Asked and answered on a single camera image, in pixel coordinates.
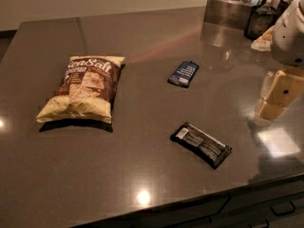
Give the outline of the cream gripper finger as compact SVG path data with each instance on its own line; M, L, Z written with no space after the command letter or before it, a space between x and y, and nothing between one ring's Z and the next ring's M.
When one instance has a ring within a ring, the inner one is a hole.
M298 96L304 92L304 69L287 67L269 73L261 89L257 115L261 119L275 120Z

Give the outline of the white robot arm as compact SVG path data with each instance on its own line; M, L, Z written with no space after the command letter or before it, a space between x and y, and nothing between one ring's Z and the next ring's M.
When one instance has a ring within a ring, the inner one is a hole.
M269 71L264 79L256 116L266 121L278 118L304 92L304 0L294 0L275 22L271 50L286 68Z

